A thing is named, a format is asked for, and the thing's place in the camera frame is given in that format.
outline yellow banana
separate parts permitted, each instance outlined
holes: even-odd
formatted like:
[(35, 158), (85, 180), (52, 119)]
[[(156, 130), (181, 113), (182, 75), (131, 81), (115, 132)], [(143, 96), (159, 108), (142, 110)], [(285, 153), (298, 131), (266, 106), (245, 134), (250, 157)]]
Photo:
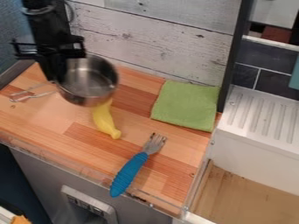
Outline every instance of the yellow banana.
[(93, 108), (94, 123), (101, 132), (109, 134), (113, 139), (121, 137), (122, 133), (115, 128), (115, 123), (110, 114), (112, 98)]

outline white wooden wall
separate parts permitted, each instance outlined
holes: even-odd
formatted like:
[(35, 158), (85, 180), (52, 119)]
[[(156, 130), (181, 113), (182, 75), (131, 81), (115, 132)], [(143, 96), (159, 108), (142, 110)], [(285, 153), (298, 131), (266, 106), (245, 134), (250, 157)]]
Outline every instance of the white wooden wall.
[(241, 0), (80, 0), (87, 50), (167, 78), (220, 86)]

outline blue handled fork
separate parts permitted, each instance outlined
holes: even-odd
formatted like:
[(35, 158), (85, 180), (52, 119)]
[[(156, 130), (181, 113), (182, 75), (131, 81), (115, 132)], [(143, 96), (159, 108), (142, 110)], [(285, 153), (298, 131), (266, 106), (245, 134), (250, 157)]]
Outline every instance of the blue handled fork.
[(151, 134), (149, 141), (143, 146), (142, 152), (134, 155), (117, 173), (110, 186), (110, 196), (118, 197), (126, 191), (134, 180), (136, 174), (148, 160), (149, 155), (162, 149), (167, 138), (156, 133)]

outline wooden countertop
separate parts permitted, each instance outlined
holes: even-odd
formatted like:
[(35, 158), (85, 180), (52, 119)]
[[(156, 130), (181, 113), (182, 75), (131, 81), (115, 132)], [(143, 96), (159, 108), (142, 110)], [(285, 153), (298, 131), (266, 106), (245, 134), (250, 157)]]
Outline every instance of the wooden countertop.
[[(115, 126), (122, 131), (120, 140), (113, 140), (96, 129), (90, 108), (72, 105), (58, 93), (10, 102), (9, 94), (45, 81), (38, 64), (0, 92), (0, 139), (29, 151), (38, 147), (43, 153), (49, 151), (54, 157), (68, 158), (113, 177), (141, 150), (150, 134), (157, 132), (168, 137), (168, 141), (159, 153), (149, 158), (133, 187), (181, 207), (211, 135), (149, 119), (164, 79), (126, 67), (118, 67), (118, 70), (121, 85), (111, 112)], [(55, 89), (49, 84), (32, 92)]]

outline blue handle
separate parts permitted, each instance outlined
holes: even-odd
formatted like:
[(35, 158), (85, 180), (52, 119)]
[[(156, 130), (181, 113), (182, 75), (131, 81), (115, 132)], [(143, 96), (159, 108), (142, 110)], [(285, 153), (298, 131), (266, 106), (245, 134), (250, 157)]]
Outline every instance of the blue handle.
[(118, 197), (126, 191), (132, 183), (135, 175), (143, 167), (143, 164), (148, 160), (149, 155), (145, 152), (140, 152), (134, 155), (117, 173), (115, 179), (110, 186), (110, 196)]

